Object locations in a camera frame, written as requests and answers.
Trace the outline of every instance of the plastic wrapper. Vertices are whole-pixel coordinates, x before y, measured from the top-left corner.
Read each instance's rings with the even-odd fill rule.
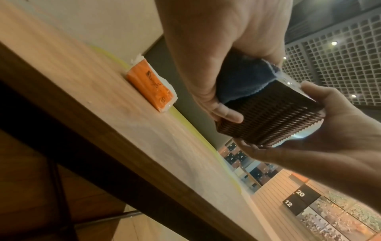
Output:
[[[127,80],[159,111],[167,111],[177,100],[168,81],[158,75],[147,60],[138,55],[127,72]]]

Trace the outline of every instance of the gray panel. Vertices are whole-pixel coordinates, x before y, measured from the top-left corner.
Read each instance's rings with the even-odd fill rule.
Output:
[[[214,121],[194,102],[176,70],[164,38],[146,53],[145,58],[174,87],[179,98],[174,106],[201,135],[216,149],[228,142],[230,137],[219,134]]]

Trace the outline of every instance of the white number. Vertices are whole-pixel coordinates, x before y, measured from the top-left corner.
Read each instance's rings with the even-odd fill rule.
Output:
[[[301,190],[296,191],[296,194],[299,194],[299,196],[304,197],[304,193],[302,193]]]
[[[289,200],[286,200],[286,205],[291,207],[292,206],[292,202],[290,202]]]

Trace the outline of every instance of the grid ceiling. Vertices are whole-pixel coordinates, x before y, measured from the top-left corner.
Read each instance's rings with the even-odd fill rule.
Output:
[[[286,54],[283,70],[297,81],[313,80],[306,64],[311,61],[323,85],[337,88],[353,104],[381,106],[380,15],[289,46]]]

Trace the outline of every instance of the blue cloth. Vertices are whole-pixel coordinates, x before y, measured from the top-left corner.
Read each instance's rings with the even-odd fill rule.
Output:
[[[216,95],[226,104],[229,101],[250,96],[262,90],[274,80],[280,69],[262,59],[248,57],[231,50],[217,76]]]

